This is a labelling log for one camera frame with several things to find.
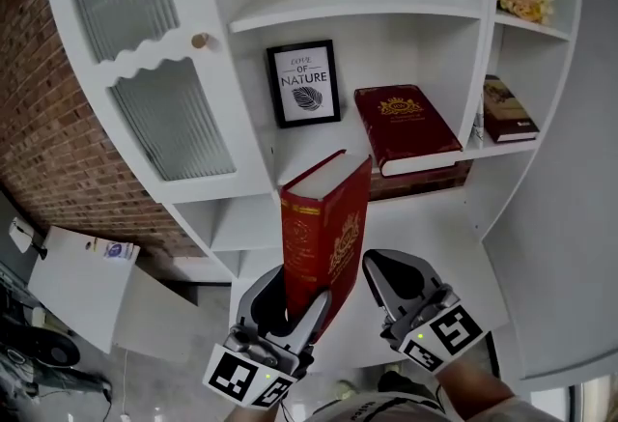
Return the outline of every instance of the cabinet door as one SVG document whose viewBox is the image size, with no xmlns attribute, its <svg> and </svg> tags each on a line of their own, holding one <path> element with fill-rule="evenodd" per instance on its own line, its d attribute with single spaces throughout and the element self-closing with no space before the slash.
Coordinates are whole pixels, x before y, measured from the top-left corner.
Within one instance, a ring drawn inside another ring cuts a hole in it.
<svg viewBox="0 0 618 422">
<path fill-rule="evenodd" d="M 109 240 L 52 226 L 28 290 L 92 345 L 185 362 L 204 318 L 200 310 L 128 259 L 107 259 Z"/>
<path fill-rule="evenodd" d="M 158 202 L 270 191 L 214 0 L 50 0 L 98 119 Z"/>
</svg>

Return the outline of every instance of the cabinet knob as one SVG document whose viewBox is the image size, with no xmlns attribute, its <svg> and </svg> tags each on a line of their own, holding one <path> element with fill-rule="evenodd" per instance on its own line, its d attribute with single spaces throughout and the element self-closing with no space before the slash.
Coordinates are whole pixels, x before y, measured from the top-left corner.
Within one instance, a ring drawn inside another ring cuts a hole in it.
<svg viewBox="0 0 618 422">
<path fill-rule="evenodd" d="M 209 40 L 209 35 L 206 34 L 205 32 L 202 32 L 200 34 L 196 34 L 195 36 L 191 38 L 191 44 L 193 44 L 194 48 L 200 49 L 206 46 L 206 43 L 208 42 L 208 40 Z"/>
</svg>

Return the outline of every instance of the gold emblem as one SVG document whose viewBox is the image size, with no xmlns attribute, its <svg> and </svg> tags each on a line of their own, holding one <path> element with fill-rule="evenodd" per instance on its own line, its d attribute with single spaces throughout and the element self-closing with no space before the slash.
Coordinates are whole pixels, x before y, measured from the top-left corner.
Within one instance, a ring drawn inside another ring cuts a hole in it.
<svg viewBox="0 0 618 422">
<path fill-rule="evenodd" d="M 379 102 L 379 112 L 382 115 L 403 115 L 419 111 L 423 111 L 423 108 L 412 99 L 404 101 L 403 98 L 391 98 L 387 102 Z"/>
<path fill-rule="evenodd" d="M 296 204 L 292 206 L 292 211 L 300 212 L 301 214 L 311 214 L 314 216 L 320 215 L 320 208 L 308 208 L 306 206 L 298 206 Z"/>
<path fill-rule="evenodd" d="M 306 243 L 309 234 L 309 227 L 302 221 L 291 217 L 283 220 L 283 235 L 294 244 Z"/>
<path fill-rule="evenodd" d="M 360 216 L 358 212 L 348 214 L 348 218 L 341 230 L 341 237 L 335 240 L 335 250 L 330 255 L 330 267 L 328 274 L 339 274 L 341 267 L 348 263 L 351 256 L 352 246 L 360 233 Z"/>
</svg>

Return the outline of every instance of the picture frame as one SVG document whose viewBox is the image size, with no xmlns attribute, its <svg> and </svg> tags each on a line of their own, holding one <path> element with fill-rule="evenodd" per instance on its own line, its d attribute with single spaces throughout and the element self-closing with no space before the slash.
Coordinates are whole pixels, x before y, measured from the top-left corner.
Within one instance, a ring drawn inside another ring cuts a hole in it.
<svg viewBox="0 0 618 422">
<path fill-rule="evenodd" d="M 270 47 L 267 61 L 280 128 L 341 121 L 332 40 Z"/>
</svg>

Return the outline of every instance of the sticker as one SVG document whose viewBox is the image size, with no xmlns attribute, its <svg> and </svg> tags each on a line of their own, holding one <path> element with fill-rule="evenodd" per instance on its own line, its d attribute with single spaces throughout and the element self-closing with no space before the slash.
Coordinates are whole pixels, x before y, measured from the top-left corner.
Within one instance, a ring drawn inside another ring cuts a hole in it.
<svg viewBox="0 0 618 422">
<path fill-rule="evenodd" d="M 258 368 L 239 358 L 223 353 L 219 365 L 212 373 L 209 385 L 239 402 L 247 394 Z"/>
<path fill-rule="evenodd" d="M 433 372 L 440 365 L 442 365 L 442 360 L 436 357 L 433 353 L 425 350 L 420 345 L 414 343 L 412 340 L 407 343 L 404 348 L 404 353 L 421 367 L 424 367 L 430 372 Z"/>
<path fill-rule="evenodd" d="M 107 251 L 105 254 L 107 257 L 118 257 L 120 253 L 123 251 L 123 246 L 121 243 L 109 243 L 107 245 Z"/>
<path fill-rule="evenodd" d="M 286 394 L 286 392 L 288 391 L 288 388 L 290 388 L 291 385 L 292 385 L 291 381 L 284 380 L 283 378 L 278 378 L 251 405 L 255 407 L 269 408 L 279 398 L 281 398 L 283 395 Z"/>
<path fill-rule="evenodd" d="M 483 333 L 461 305 L 444 314 L 430 326 L 451 355 L 464 349 Z"/>
</svg>

